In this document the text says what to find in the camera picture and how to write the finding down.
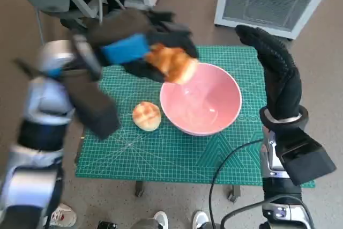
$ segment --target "person's foot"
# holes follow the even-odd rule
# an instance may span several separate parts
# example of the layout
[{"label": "person's foot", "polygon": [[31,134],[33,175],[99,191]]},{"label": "person's foot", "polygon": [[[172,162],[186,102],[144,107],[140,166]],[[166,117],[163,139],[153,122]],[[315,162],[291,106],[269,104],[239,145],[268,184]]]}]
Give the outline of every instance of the person's foot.
[{"label": "person's foot", "polygon": [[205,212],[198,211],[193,217],[192,229],[199,229],[204,223],[210,221]]},{"label": "person's foot", "polygon": [[163,226],[163,229],[168,229],[168,217],[166,213],[159,211],[155,214],[154,219]]},{"label": "person's foot", "polygon": [[71,207],[60,204],[57,209],[51,215],[50,225],[59,227],[71,227],[76,223],[76,213]]}]

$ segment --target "bun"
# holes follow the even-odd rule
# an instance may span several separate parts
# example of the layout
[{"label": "bun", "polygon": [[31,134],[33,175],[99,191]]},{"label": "bun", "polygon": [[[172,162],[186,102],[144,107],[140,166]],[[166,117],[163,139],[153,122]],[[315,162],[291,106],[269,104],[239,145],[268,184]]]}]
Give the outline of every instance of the bun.
[{"label": "bun", "polygon": [[169,83],[185,84],[197,70],[199,61],[189,56],[182,48],[167,48],[162,44],[153,45],[145,56],[163,74]]},{"label": "bun", "polygon": [[161,112],[155,104],[144,101],[133,109],[132,119],[142,130],[154,131],[161,123]]}]

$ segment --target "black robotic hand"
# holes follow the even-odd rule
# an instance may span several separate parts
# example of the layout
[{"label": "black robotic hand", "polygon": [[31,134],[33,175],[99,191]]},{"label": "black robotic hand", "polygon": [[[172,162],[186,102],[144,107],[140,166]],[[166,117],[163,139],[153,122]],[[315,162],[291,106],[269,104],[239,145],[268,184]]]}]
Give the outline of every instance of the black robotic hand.
[{"label": "black robotic hand", "polygon": [[164,82],[164,74],[143,59],[150,46],[161,43],[166,47],[181,47],[190,56],[198,58],[189,29],[173,22],[173,17],[170,12],[125,10],[118,16],[104,19],[102,25],[91,27],[86,37],[98,56],[103,56],[100,58],[103,66],[113,64],[108,59],[109,56],[115,59],[117,51],[115,49],[113,54],[106,56],[101,49],[126,40],[125,49],[121,48],[124,61],[119,63],[125,71],[137,77]]},{"label": "black robotic hand", "polygon": [[260,28],[237,25],[235,31],[243,44],[257,50],[257,57],[264,69],[270,114],[277,120],[298,116],[301,80],[286,46]]}]

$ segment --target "green cutting mat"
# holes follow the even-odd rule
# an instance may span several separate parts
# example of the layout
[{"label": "green cutting mat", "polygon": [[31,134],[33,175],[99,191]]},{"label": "green cutting mat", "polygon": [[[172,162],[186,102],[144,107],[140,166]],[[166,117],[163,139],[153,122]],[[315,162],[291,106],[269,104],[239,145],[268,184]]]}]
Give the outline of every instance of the green cutting mat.
[{"label": "green cutting mat", "polygon": [[[132,110],[141,101],[160,106],[161,84],[126,74],[119,66],[106,68],[100,88],[115,99],[122,127],[105,141],[85,131],[76,176],[210,183],[230,151],[263,137],[259,109],[266,101],[263,71],[255,49],[200,46],[198,50],[202,62],[222,67],[240,86],[243,105],[237,120],[221,133],[195,137],[179,131],[163,116],[158,130],[144,132],[134,125]],[[259,149],[260,144],[256,144],[234,155],[218,183],[261,185]]]}]

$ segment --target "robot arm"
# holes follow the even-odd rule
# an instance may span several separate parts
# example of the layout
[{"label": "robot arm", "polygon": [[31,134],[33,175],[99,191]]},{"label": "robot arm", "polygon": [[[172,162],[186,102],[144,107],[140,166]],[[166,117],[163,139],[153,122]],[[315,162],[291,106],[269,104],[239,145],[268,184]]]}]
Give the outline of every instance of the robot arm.
[{"label": "robot arm", "polygon": [[0,229],[41,228],[42,218],[57,208],[63,188],[64,136],[74,113],[100,138],[119,127],[113,100],[94,83],[102,66],[120,64],[133,75],[161,81],[162,73],[141,59],[150,45],[162,42],[198,57],[189,30],[173,23],[171,13],[137,11],[136,15],[122,12],[119,18],[107,20],[116,28],[124,19],[126,31],[109,33],[103,24],[89,31],[88,40],[74,35],[71,41],[47,43],[40,51],[37,70],[19,62],[32,80],[2,179]]},{"label": "robot arm", "polygon": [[[307,110],[300,106],[301,80],[287,48],[267,32],[238,25],[243,44],[257,50],[264,68],[267,106],[260,110],[264,140],[260,151],[265,200],[279,194],[302,199],[301,184],[333,172],[324,148],[304,132]],[[311,218],[295,199],[280,198],[262,206],[268,222],[261,229],[314,229]]]}]

